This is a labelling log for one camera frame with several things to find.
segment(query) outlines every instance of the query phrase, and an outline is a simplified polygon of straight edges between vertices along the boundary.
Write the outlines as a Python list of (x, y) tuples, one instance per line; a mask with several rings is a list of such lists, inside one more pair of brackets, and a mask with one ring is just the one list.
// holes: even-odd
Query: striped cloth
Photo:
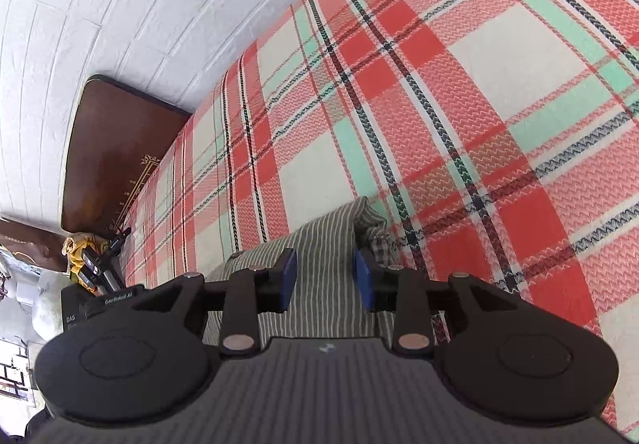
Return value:
[(639, 438), (639, 0), (297, 0), (128, 218), (129, 283), (209, 274), (359, 196), (399, 258), (603, 336)]
[[(250, 267), (271, 267), (284, 248), (297, 251), (298, 278), (289, 309), (284, 314), (260, 315), (262, 346), (272, 336), (298, 338), (356, 338), (392, 333), (389, 316), (369, 313), (359, 300), (353, 280), (353, 253), (368, 247), (379, 264), (394, 263), (394, 241), (386, 221), (365, 197), (338, 208), (299, 228), (295, 233), (260, 244), (231, 258), (206, 276), (226, 280)], [(204, 341), (217, 345), (222, 313), (209, 315)]]

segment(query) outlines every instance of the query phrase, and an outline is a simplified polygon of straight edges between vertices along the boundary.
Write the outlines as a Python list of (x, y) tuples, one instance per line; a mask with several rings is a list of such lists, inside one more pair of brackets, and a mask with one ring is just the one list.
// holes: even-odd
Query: gold decorative trim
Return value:
[(33, 260), (32, 257), (28, 256), (27, 253), (23, 253), (22, 251), (14, 251), (14, 256), (17, 257), (18, 255), (21, 255), (23, 257), (27, 257), (28, 259), (30, 259), (31, 262), (33, 262), (34, 266), (37, 266), (36, 261)]
[(140, 195), (140, 192), (146, 184), (149, 176), (151, 176), (153, 171), (160, 164), (160, 160), (156, 157), (146, 154), (145, 157), (142, 158), (142, 161), (140, 161), (140, 164), (144, 165), (145, 167), (143, 168), (142, 173), (137, 180), (129, 180), (129, 183), (133, 184), (133, 190), (131, 190), (131, 192), (124, 193), (127, 200), (119, 203), (119, 205), (122, 206), (122, 209), (120, 211), (116, 211), (116, 220), (111, 220), (111, 223), (109, 223), (109, 230), (111, 231), (117, 231), (118, 229), (122, 228), (122, 223), (124, 222), (124, 219), (127, 216), (131, 205), (133, 205), (133, 201), (135, 201), (137, 196)]

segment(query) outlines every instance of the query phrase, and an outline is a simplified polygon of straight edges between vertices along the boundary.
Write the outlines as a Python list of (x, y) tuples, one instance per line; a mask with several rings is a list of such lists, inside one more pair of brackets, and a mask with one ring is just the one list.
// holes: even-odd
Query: yellow cloth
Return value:
[(66, 255), (69, 260), (69, 272), (71, 273), (71, 281), (81, 284), (87, 291), (95, 293), (95, 288), (88, 286), (78, 277), (78, 273), (84, 266), (82, 260), (82, 250), (85, 247), (91, 247), (100, 255), (108, 245), (108, 242), (92, 233), (74, 233), (67, 237), (65, 243), (62, 244), (62, 254)]

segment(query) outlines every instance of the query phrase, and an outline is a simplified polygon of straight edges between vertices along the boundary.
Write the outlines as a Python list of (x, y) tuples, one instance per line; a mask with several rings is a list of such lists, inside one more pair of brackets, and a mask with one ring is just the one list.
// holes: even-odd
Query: bed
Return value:
[(638, 0), (297, 0), (132, 206), (127, 283), (204, 274), (357, 196), (403, 262), (599, 334), (639, 438)]

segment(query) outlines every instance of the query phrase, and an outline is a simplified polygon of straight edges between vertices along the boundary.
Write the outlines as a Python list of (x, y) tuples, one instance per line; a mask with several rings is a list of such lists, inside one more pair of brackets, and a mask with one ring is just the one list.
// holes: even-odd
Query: white plastic bag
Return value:
[(38, 281), (39, 295), (33, 302), (31, 321), (33, 328), (44, 341), (62, 334), (62, 302), (60, 291), (71, 285), (71, 280), (55, 271), (43, 270)]

